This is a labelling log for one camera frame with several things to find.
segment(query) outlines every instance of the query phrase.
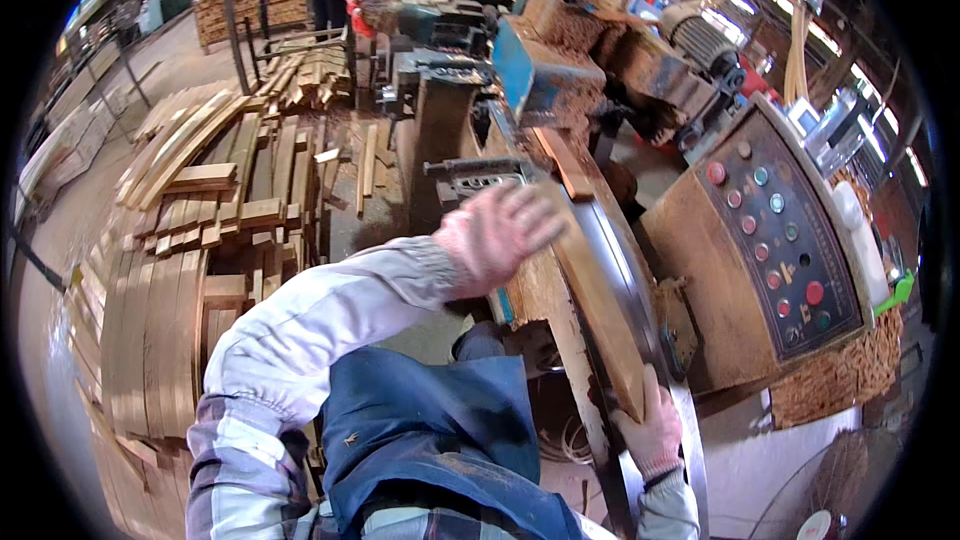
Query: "concrete floor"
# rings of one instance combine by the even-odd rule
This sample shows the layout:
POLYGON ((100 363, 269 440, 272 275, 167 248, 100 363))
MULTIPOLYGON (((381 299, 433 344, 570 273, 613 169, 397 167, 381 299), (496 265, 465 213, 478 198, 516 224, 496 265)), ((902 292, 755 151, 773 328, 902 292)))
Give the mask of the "concrete floor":
MULTIPOLYGON (((214 45, 209 55, 199 49, 193 18, 186 17, 144 42, 130 56, 138 76, 154 62, 161 65, 144 83, 152 101, 190 86, 222 79, 235 79, 235 68, 225 43, 214 45)), ((109 90, 129 83, 126 71, 115 67, 106 81, 109 90)), ((133 131, 147 113, 134 100, 121 119, 133 131)), ((676 179, 683 159, 649 145, 638 144, 625 128, 612 151, 612 158, 637 174, 637 201, 650 207, 676 179)), ((48 218, 32 232, 32 246, 51 267, 66 271, 85 254, 107 221, 113 197, 113 182, 133 158, 132 150, 114 127, 90 170, 63 188, 48 218)), ((353 196, 355 171, 344 167, 334 188, 342 198, 353 196)), ((376 192, 366 202, 363 219, 353 208, 330 211, 330 258, 341 261, 356 250, 375 246, 402 234, 405 210, 396 195, 376 192)), ((19 287, 19 304, 13 312, 18 330, 20 366, 30 402, 67 484, 101 522, 110 516, 100 490, 92 451, 90 427, 73 390, 74 363, 66 348, 63 305, 54 290, 31 266, 19 259, 14 268, 13 288, 19 287)), ((428 365, 448 362, 450 345, 461 333, 464 318, 442 311, 382 345, 415 357, 428 365)), ((846 411, 828 420, 785 431, 764 433, 756 420, 762 416, 759 399, 747 401, 701 422, 708 475, 710 531, 714 536, 746 537, 777 490, 810 456, 830 443, 836 430, 858 426, 858 412, 846 411)), ((602 500, 596 495, 595 477, 587 466, 557 466, 545 462, 543 485, 563 490, 571 507, 581 510, 582 480, 591 480, 589 515, 602 518, 602 500)), ((114 530, 114 537, 120 537, 114 530)))

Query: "sleeve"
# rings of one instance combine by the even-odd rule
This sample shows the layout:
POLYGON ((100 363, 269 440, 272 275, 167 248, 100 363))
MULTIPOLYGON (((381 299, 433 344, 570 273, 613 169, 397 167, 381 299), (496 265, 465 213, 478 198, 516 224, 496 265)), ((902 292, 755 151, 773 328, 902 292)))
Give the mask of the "sleeve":
POLYGON ((307 269, 241 316, 203 380, 186 506, 188 538, 306 538, 301 429, 330 396, 330 366, 450 300, 456 275, 430 236, 307 269))
POLYGON ((700 522, 697 499, 678 467, 646 488, 639 496, 640 523, 637 537, 643 540, 697 540, 700 522))

